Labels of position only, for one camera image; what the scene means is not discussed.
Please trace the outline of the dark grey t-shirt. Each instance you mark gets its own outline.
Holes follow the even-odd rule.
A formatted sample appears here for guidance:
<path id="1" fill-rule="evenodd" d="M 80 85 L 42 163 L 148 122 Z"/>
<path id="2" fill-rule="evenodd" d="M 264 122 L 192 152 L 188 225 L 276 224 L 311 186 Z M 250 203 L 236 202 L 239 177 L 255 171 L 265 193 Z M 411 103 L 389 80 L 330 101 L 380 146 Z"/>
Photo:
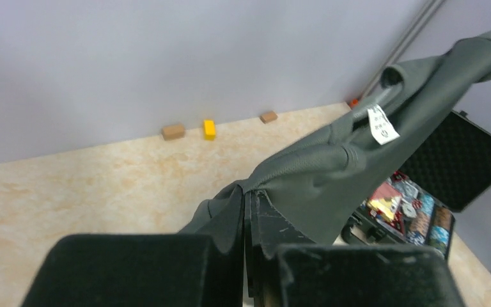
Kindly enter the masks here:
<path id="1" fill-rule="evenodd" d="M 233 192 L 264 195 L 271 208 L 246 219 L 269 244 L 332 244 L 352 212 L 396 171 L 476 83 L 491 80 L 491 31 L 438 56 L 382 72 L 382 91 L 261 162 L 210 200 L 182 233 L 219 233 L 238 206 Z"/>

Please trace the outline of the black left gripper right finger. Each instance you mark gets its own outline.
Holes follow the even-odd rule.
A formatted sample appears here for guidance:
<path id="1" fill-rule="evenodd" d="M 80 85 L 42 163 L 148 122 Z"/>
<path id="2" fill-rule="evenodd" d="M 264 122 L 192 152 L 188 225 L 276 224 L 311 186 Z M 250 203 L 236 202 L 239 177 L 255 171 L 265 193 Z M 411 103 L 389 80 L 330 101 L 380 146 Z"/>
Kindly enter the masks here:
<path id="1" fill-rule="evenodd" d="M 245 195 L 245 254 L 255 306 L 465 304 L 436 250 L 403 244 L 316 244 L 263 192 Z"/>

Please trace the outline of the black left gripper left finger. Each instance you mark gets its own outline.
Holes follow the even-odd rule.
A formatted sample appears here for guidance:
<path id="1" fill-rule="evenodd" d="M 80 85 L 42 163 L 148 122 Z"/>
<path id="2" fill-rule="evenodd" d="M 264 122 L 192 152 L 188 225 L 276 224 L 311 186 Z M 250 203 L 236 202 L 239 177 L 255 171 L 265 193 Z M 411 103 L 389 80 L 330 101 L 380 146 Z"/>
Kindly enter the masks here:
<path id="1" fill-rule="evenodd" d="M 244 194 L 175 234 L 74 234 L 50 249 L 24 306 L 241 306 Z"/>

